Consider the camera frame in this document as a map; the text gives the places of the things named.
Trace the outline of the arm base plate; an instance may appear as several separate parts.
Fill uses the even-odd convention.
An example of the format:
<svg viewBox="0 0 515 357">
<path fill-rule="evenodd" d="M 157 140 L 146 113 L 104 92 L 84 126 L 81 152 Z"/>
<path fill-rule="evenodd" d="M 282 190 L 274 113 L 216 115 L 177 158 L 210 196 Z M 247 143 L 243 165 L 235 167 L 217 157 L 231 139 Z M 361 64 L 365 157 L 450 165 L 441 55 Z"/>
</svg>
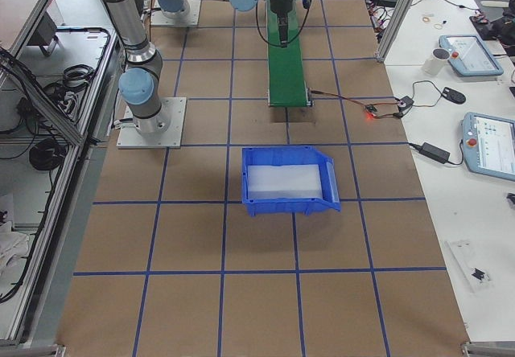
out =
<svg viewBox="0 0 515 357">
<path fill-rule="evenodd" d="M 149 119 L 133 118 L 126 106 L 124 118 L 120 122 L 117 147 L 120 149 L 157 149 L 181 147 L 183 123 L 187 108 L 186 97 L 162 97 L 160 112 Z"/>
<path fill-rule="evenodd" d="M 201 1 L 186 0 L 187 10 L 181 13 L 162 12 L 158 1 L 152 6 L 150 24 L 156 27 L 197 27 Z"/>
</svg>

